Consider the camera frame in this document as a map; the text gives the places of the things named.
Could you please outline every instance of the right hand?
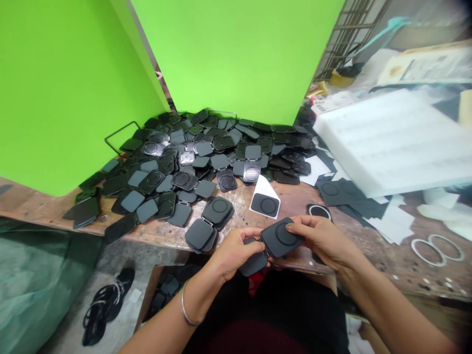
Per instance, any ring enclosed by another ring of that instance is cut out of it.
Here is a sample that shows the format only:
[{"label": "right hand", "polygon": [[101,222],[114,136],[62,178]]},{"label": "right hand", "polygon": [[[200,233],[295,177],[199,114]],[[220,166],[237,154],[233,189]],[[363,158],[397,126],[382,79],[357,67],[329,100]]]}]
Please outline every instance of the right hand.
[{"label": "right hand", "polygon": [[294,216],[291,219],[294,223],[287,224],[287,230],[305,237],[305,246],[336,273],[354,270],[360,264],[369,262],[355,243],[328,219],[311,215]]}]

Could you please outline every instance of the concrete floor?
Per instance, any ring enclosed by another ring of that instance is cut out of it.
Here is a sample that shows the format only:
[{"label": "concrete floor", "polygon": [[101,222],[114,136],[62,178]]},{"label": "concrete floor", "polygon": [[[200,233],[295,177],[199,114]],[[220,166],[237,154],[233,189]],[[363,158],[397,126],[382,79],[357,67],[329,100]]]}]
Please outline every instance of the concrete floor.
[{"label": "concrete floor", "polygon": [[[188,252],[128,241],[118,241],[106,247],[100,256],[92,278],[84,287],[54,335],[38,353],[117,353],[133,334],[152,268],[155,265],[181,265],[187,261],[187,258]],[[83,347],[84,328],[82,327],[82,320],[93,296],[102,286],[113,283],[113,279],[120,269],[130,265],[134,265],[136,276],[129,293],[124,299],[118,317],[107,324],[105,334],[100,342],[92,347]]]}]

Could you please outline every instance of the finger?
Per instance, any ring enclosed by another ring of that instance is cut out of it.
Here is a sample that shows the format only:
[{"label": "finger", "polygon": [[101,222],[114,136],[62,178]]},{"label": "finger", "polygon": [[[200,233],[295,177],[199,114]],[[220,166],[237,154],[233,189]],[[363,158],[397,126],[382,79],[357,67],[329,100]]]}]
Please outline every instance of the finger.
[{"label": "finger", "polygon": [[287,224],[286,228],[288,232],[303,236],[314,244],[320,244],[325,239],[323,233],[319,233],[316,229],[303,224]]},{"label": "finger", "polygon": [[243,256],[248,259],[253,254],[261,253],[266,249],[266,245],[263,242],[255,241],[243,246]]},{"label": "finger", "polygon": [[321,220],[324,218],[322,216],[313,216],[313,215],[298,215],[291,217],[291,219],[296,224],[303,224],[310,227],[315,227]]},{"label": "finger", "polygon": [[247,228],[241,228],[241,229],[238,229],[238,230],[239,230],[239,234],[241,235],[241,238],[243,240],[245,240],[245,239],[250,238],[250,237],[259,238],[259,236],[261,235],[261,232],[264,229],[255,228],[255,227],[247,227]]}]

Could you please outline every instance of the left hand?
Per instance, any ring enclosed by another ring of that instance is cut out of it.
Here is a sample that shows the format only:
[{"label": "left hand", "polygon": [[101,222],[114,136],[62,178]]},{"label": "left hand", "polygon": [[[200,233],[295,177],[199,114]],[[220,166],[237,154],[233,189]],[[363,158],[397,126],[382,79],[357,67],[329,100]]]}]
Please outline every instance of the left hand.
[{"label": "left hand", "polygon": [[247,245],[243,243],[249,237],[259,239],[262,230],[254,227],[231,230],[206,266],[224,281],[230,280],[249,257],[265,250],[266,245],[263,242],[252,242]]}]

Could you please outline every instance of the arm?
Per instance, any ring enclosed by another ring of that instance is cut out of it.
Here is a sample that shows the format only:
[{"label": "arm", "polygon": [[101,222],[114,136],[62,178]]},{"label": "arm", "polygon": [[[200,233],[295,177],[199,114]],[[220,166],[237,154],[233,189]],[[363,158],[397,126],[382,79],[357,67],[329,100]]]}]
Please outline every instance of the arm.
[{"label": "arm", "polygon": [[392,353],[459,352],[329,220],[292,219],[287,229],[304,236],[307,247],[336,272]]},{"label": "arm", "polygon": [[[250,256],[264,250],[262,242],[243,244],[248,237],[258,237],[261,231],[258,228],[231,230],[207,264],[188,281],[184,305],[192,322],[203,321],[223,284]],[[181,292],[141,327],[120,353],[181,353],[196,329],[183,315]]]}]

